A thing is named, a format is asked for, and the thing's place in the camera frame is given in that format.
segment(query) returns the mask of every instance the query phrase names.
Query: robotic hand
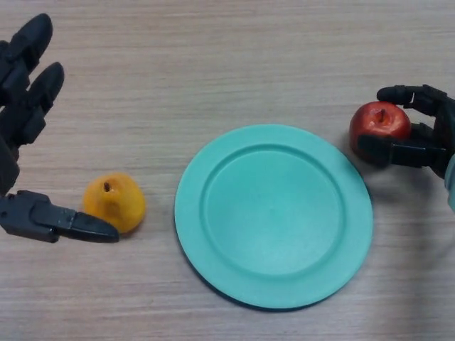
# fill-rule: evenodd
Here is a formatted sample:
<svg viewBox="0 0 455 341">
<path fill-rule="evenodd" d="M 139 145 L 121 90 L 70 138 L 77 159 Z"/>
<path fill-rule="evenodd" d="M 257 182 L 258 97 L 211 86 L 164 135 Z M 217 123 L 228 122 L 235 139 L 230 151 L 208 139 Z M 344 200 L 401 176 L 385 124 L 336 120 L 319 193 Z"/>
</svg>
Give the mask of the robotic hand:
<svg viewBox="0 0 455 341">
<path fill-rule="evenodd" d="M 53 205 L 40 193 L 7 194 L 19 175 L 19 148 L 32 144 L 46 126 L 65 78 L 60 63 L 30 85 L 29 75 L 52 38 L 47 14 L 31 19 L 11 39 L 0 40 L 0 225 L 9 234 L 54 243 L 59 236 L 88 242 L 118 242 L 119 234 L 96 217 Z"/>
<path fill-rule="evenodd" d="M 362 135 L 359 149 L 375 155 L 384 165 L 430 167 L 444 179 L 449 205 L 455 212 L 455 100 L 429 85 L 385 87 L 377 98 L 435 117 L 434 127 L 412 124 L 411 136 L 405 141 Z"/>
</svg>

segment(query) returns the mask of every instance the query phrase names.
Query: green plastic plate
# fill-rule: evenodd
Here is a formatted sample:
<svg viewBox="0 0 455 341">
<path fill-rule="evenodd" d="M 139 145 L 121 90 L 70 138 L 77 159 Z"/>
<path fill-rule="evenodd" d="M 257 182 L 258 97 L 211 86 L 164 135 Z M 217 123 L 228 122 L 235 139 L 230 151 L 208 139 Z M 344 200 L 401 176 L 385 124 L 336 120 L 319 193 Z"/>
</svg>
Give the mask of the green plastic plate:
<svg viewBox="0 0 455 341">
<path fill-rule="evenodd" d="M 193 268 L 235 301 L 300 308 L 342 288 L 367 256 L 365 183 L 334 146 L 282 125 L 247 126 L 205 146 L 175 203 Z"/>
</svg>

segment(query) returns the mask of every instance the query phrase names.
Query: red apple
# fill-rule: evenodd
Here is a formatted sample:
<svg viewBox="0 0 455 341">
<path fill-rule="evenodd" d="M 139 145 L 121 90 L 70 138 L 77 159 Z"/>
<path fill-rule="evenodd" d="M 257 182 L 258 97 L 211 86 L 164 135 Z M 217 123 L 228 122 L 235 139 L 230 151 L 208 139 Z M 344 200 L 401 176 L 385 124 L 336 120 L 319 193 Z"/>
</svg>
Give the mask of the red apple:
<svg viewBox="0 0 455 341">
<path fill-rule="evenodd" d="M 363 134 L 405 140 L 411 134 L 411 121 L 403 110 L 389 102 L 371 102 L 357 110 L 349 126 L 350 147 L 357 156 L 374 163 L 375 157 L 357 146 L 358 137 Z"/>
</svg>

